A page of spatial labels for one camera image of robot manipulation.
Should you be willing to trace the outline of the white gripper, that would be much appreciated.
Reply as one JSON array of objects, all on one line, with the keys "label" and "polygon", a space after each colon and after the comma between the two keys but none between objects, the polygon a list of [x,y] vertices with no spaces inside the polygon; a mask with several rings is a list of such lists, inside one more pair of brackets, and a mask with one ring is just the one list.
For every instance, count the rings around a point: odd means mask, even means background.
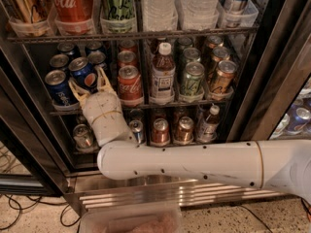
[{"label": "white gripper", "polygon": [[121,102],[117,93],[112,88],[109,79],[104,70],[96,66],[97,72],[97,93],[90,93],[78,86],[77,82],[70,78],[68,84],[79,101],[83,109],[83,114],[89,124],[94,124],[95,121],[109,114],[121,112]]}]

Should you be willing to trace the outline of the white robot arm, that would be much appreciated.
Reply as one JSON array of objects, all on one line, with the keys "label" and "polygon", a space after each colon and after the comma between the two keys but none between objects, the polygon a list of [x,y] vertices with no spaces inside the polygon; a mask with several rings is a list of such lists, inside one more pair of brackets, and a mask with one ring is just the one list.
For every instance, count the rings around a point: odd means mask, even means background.
[{"label": "white robot arm", "polygon": [[273,190],[311,202],[311,141],[249,141],[163,149],[140,146],[121,111],[121,101],[104,71],[96,70],[94,94],[69,86],[80,102],[100,151],[99,171],[112,180],[150,175]]}]

